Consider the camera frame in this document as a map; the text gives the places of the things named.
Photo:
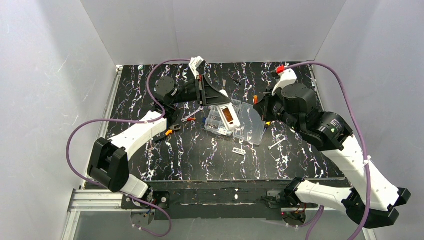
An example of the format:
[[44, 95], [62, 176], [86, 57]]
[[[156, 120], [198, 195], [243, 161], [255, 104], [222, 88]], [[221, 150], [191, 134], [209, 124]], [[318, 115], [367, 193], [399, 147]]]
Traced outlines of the white AC remote control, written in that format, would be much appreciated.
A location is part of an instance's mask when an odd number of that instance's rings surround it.
[[[228, 93], [224, 89], [220, 91], [228, 96]], [[238, 114], [230, 98], [229, 103], [217, 105], [216, 108], [227, 131], [234, 131], [240, 127], [241, 123]]]

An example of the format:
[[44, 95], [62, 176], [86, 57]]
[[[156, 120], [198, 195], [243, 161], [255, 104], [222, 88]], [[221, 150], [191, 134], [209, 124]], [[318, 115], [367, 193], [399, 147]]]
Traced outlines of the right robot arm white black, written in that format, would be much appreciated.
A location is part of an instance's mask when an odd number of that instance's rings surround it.
[[301, 83], [278, 87], [273, 92], [266, 91], [253, 108], [263, 121], [281, 122], [294, 130], [336, 164], [350, 182], [349, 187], [331, 187], [297, 177], [272, 198], [273, 205], [322, 205], [343, 212], [360, 224], [369, 204], [366, 229], [395, 224], [400, 215], [397, 207], [407, 204], [410, 191], [394, 186], [372, 162], [364, 162], [352, 128], [340, 115], [319, 109], [313, 90]]

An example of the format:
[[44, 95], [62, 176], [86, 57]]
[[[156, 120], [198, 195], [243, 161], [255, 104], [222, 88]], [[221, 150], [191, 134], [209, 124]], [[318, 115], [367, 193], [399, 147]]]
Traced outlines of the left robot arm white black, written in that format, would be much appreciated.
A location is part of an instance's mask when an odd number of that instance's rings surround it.
[[175, 104], [198, 102], [201, 106], [231, 103], [224, 90], [212, 86], [204, 75], [178, 86], [171, 77], [162, 77], [153, 93], [158, 103], [124, 132], [106, 139], [98, 138], [91, 152], [87, 174], [112, 193], [123, 192], [142, 199], [149, 185], [130, 174], [129, 160], [155, 136], [169, 130], [181, 111]]

